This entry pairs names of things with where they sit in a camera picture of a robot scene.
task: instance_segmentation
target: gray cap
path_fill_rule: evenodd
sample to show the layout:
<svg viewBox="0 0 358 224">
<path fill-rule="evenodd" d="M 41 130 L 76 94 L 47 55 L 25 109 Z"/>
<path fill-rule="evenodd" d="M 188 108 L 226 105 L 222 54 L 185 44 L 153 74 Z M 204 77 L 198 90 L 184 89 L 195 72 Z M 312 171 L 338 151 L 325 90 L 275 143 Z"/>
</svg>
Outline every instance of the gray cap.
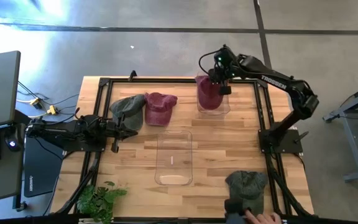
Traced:
<svg viewBox="0 0 358 224">
<path fill-rule="evenodd" d="M 111 106 L 112 120 L 118 122 L 118 117 L 125 115 L 125 127 L 139 130 L 143 125 L 143 106 L 146 101 L 144 95 L 136 95 L 115 101 Z"/>
<path fill-rule="evenodd" d="M 264 188 L 267 176 L 261 172 L 235 171 L 226 178 L 230 198 L 241 198 L 242 209 L 250 208 L 254 215 L 264 212 Z"/>
</svg>

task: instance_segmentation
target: baseball cap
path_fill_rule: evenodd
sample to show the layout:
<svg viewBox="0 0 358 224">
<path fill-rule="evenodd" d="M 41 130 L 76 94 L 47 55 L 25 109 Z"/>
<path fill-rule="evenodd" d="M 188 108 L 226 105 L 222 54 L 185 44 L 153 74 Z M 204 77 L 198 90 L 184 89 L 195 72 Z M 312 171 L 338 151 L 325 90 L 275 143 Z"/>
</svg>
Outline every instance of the baseball cap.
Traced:
<svg viewBox="0 0 358 224">
<path fill-rule="evenodd" d="M 178 97 L 161 93 L 146 93 L 145 121 L 149 125 L 166 126 L 171 120 L 172 108 Z"/>
<path fill-rule="evenodd" d="M 143 106 L 145 99 L 143 94 L 127 97 L 115 101 L 111 106 L 112 120 L 118 122 L 118 118 L 125 115 L 124 125 L 131 130 L 139 130 L 143 125 Z"/>
<path fill-rule="evenodd" d="M 206 110 L 215 110 L 223 100 L 223 96 L 219 95 L 219 85 L 213 85 L 209 80 L 209 76 L 202 75 L 195 78 L 197 83 L 198 103 Z"/>
<path fill-rule="evenodd" d="M 267 176 L 261 172 L 235 171 L 226 178 L 230 198 L 241 198 L 242 209 L 250 208 L 254 215 L 264 212 L 264 188 Z"/>
</svg>

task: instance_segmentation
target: desk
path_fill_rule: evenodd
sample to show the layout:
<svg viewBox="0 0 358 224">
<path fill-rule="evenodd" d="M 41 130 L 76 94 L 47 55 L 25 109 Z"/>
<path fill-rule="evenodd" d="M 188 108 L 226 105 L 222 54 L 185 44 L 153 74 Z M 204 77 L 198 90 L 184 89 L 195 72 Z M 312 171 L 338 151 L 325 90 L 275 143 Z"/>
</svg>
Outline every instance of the desk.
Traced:
<svg viewBox="0 0 358 224">
<path fill-rule="evenodd" d="M 77 104 L 81 108 L 79 115 L 93 114 L 99 78 L 84 77 Z M 166 129 L 192 133 L 193 181 L 187 186 L 162 186 L 154 181 L 157 134 L 165 128 L 144 124 L 137 136 L 120 142 L 118 154 L 109 150 L 112 143 L 109 139 L 107 150 L 101 157 L 97 185 L 110 180 L 128 190 L 128 194 L 114 205 L 113 216 L 223 217 L 223 202 L 229 196 L 224 179 L 236 170 L 266 172 L 257 137 L 260 127 L 253 86 L 232 85 L 232 94 L 229 95 L 231 111 L 224 120 L 200 119 L 195 83 L 115 83 L 111 103 L 155 91 L 178 97 Z M 283 91 L 272 86 L 269 91 L 274 117 L 279 121 L 290 112 L 288 98 Z M 102 93 L 102 99 L 105 97 L 106 91 Z M 104 100 L 99 115 L 102 115 L 103 103 Z M 282 157 L 288 187 L 302 206 L 313 213 L 301 162 L 292 154 L 283 154 Z M 78 186 L 83 158 L 83 152 L 75 152 L 63 161 L 51 212 L 61 208 Z M 283 210 L 281 191 L 277 193 Z M 272 212 L 269 185 L 265 188 L 264 201 L 265 212 Z"/>
</svg>

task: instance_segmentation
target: computer mouse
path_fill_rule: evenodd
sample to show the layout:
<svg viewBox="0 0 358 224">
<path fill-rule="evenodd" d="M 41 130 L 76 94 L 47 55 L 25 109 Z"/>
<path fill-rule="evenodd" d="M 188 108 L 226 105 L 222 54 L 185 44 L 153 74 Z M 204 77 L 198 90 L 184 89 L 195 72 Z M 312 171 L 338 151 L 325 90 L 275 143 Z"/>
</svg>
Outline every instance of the computer mouse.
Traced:
<svg viewBox="0 0 358 224">
<path fill-rule="evenodd" d="M 18 152 L 20 150 L 23 150 L 23 138 L 21 132 L 22 131 L 20 125 L 8 127 L 5 130 L 4 140 L 6 146 L 12 152 Z"/>
</svg>

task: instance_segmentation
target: black metal frame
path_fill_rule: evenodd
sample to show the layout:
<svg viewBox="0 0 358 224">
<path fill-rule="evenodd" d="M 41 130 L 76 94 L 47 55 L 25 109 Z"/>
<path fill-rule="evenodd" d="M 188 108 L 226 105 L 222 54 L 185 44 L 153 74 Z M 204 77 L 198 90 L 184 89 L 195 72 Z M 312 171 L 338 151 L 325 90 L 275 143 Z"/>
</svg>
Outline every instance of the black metal frame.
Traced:
<svg viewBox="0 0 358 224">
<path fill-rule="evenodd" d="M 105 99 L 105 104 L 104 104 L 104 109 L 103 109 L 103 117 L 107 118 L 111 94 L 112 94 L 112 88 L 113 88 L 114 83 L 196 83 L 195 79 L 192 79 L 192 78 L 158 78 L 158 77 L 156 77 L 156 78 L 151 78 L 151 77 L 150 78 L 134 78 L 135 76 L 137 76 L 136 72 L 132 71 L 129 78 L 100 78 L 99 86 L 98 86 L 98 93 L 96 95 L 96 101 L 94 104 L 93 114 L 98 114 L 99 109 L 100 109 L 101 100 L 102 100 L 102 91 L 105 87 L 107 87 L 108 89 L 107 89 L 107 94 L 106 94 L 106 99 Z M 263 89 L 264 98 L 266 101 L 269 123 L 270 123 L 270 125 L 274 123 L 273 110 L 272 110 L 269 91 L 267 89 L 266 83 L 264 83 L 260 80 L 251 80 L 251 79 L 249 79 L 249 80 L 233 80 L 233 81 L 231 81 L 231 83 L 251 84 L 254 87 L 260 129 L 265 130 L 266 125 L 265 125 L 265 121 L 264 121 L 264 112 L 262 109 L 262 102 L 261 102 L 260 93 L 259 93 L 259 88 L 261 87 Z M 81 171 L 80 182 L 83 180 L 83 178 L 88 173 L 88 165 L 89 165 L 90 157 L 91 157 L 90 155 L 91 155 L 91 152 L 85 153 L 83 167 L 82 167 L 82 171 Z M 268 161 L 271 159 L 270 158 L 271 155 L 265 153 L 264 156 L 265 156 L 265 160 L 266 160 L 266 165 L 268 166 L 268 170 L 269 170 L 269 164 L 271 164 L 271 162 L 268 162 Z M 101 157 L 101 152 L 96 152 L 95 158 L 98 158 L 98 161 L 100 161 L 100 159 L 99 159 L 100 157 Z M 278 175 L 282 179 L 282 182 L 286 185 L 285 173 L 284 173 L 281 155 L 279 153 L 275 153 L 275 158 L 276 158 L 277 167 L 278 167 Z M 98 174 L 95 173 L 95 175 L 93 176 L 92 181 L 91 181 L 92 185 L 96 184 L 97 175 Z M 269 180 L 269 185 L 270 185 L 270 193 L 272 196 L 273 210 L 276 213 L 282 214 L 279 204 L 278 204 L 275 180 L 274 180 L 273 175 L 270 172 L 268 172 L 268 180 Z M 284 206 L 285 206 L 285 214 L 291 215 L 291 206 L 290 206 L 290 203 L 289 203 L 285 194 L 283 194 L 283 201 L 284 201 Z M 134 220 L 133 218 L 119 218 L 119 219 L 122 221 Z M 146 221 L 146 220 L 149 220 L 150 218 L 136 218 L 136 219 Z M 221 222 L 221 221 L 224 222 L 223 218 L 222 219 L 220 219 L 220 218 L 203 218 L 200 220 L 197 219 L 197 221 L 203 221 L 203 220 L 208 220 L 209 222 Z"/>
</svg>

